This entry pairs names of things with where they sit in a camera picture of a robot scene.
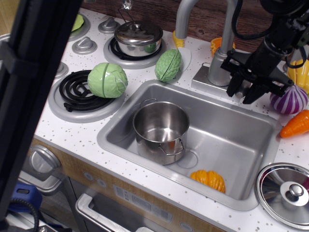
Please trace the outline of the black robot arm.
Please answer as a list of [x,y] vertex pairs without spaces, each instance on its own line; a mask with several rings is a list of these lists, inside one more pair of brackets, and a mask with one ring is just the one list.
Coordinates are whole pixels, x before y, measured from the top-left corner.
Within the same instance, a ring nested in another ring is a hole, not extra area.
[[232,78],[227,88],[232,97],[239,90],[243,81],[251,86],[245,93],[244,104],[251,104],[265,93],[279,97],[285,94],[294,82],[277,67],[282,59],[299,49],[303,61],[307,60],[304,46],[309,43],[309,2],[307,0],[262,0],[262,7],[273,15],[270,27],[260,33],[244,35],[237,32],[237,22],[242,7],[238,1],[231,27],[240,39],[263,38],[257,50],[251,54],[228,51],[222,63],[222,69],[230,72]]

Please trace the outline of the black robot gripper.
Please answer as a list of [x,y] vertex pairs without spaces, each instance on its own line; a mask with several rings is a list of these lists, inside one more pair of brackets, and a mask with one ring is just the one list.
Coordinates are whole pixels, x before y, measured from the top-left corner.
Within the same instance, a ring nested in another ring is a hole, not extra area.
[[252,104],[265,93],[284,94],[294,82],[280,72],[277,65],[287,55],[286,51],[277,49],[268,39],[264,39],[253,53],[228,51],[227,58],[221,65],[230,72],[232,78],[227,94],[232,97],[244,80],[251,82],[243,104]]

